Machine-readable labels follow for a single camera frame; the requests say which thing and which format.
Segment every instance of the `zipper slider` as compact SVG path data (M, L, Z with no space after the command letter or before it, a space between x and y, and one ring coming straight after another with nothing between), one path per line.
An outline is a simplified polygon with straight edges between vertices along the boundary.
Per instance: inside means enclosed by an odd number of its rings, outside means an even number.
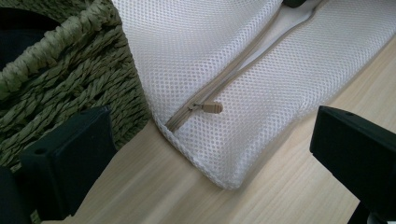
M212 101L203 102L202 104L193 104L192 106L189 106L190 110L196 110L198 108L204 110L205 113L219 114L221 113L223 106L219 102Z

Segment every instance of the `wooden table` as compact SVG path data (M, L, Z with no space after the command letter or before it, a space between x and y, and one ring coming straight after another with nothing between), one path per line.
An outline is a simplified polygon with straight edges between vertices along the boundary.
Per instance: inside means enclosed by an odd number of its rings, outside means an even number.
M396 37L329 105L396 133ZM282 134L234 191L212 184L150 121L63 223L347 223L359 201L309 152L315 119Z

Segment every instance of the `wicker basket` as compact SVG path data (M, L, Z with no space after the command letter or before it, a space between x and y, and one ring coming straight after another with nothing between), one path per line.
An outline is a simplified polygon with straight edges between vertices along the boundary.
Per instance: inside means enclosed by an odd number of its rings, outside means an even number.
M0 72L0 165L79 111L110 105L116 146L149 112L118 11L109 0L2 0L61 23Z

